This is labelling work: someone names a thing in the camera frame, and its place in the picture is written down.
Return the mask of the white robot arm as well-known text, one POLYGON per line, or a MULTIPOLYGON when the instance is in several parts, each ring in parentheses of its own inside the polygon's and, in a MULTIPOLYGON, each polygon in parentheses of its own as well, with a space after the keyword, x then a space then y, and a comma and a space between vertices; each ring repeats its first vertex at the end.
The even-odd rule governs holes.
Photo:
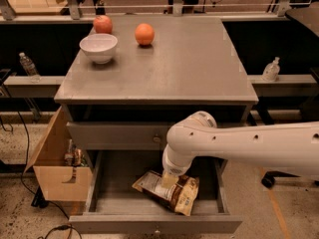
POLYGON ((319 122, 219 127, 199 111, 167 132, 162 183, 173 186, 198 156, 255 164, 297 176, 319 178, 319 122))

